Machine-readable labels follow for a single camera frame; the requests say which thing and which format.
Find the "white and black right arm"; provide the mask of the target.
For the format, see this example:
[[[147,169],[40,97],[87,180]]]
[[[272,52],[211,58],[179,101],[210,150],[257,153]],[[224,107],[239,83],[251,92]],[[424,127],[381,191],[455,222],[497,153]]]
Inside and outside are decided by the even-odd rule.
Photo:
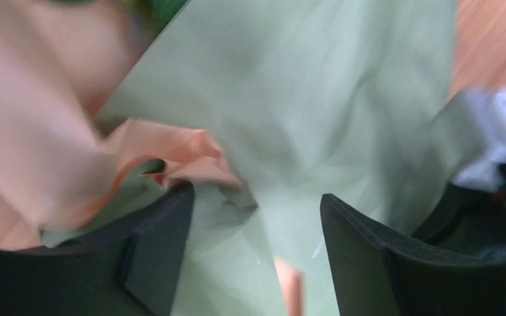
[[[413,236],[483,260],[506,259],[506,87],[457,93],[431,130],[447,184]]]

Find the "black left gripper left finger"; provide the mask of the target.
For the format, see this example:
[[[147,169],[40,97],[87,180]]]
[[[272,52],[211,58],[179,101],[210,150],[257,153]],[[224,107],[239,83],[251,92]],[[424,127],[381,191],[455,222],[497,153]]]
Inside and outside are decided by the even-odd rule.
[[[194,198],[182,184],[56,248],[0,250],[0,315],[169,315]]]

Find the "green and peach wrapping paper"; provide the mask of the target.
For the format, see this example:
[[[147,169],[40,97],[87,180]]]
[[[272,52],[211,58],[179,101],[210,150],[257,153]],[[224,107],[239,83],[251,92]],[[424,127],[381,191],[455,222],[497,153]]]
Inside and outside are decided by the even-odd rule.
[[[0,1],[0,232],[56,248],[191,184],[169,315],[338,315],[335,194],[412,232],[455,1]]]

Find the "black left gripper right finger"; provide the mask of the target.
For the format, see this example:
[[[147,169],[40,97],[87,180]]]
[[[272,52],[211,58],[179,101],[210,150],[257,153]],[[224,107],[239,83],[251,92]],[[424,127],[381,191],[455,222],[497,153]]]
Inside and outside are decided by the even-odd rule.
[[[506,315],[506,260],[428,245],[333,194],[320,215],[341,315]]]

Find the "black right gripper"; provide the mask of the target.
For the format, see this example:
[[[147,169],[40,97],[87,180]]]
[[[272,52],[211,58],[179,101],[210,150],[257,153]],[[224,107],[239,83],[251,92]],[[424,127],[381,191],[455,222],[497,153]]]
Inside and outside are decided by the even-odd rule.
[[[446,185],[438,204],[412,237],[431,246],[487,259],[506,259],[506,164],[489,193]]]

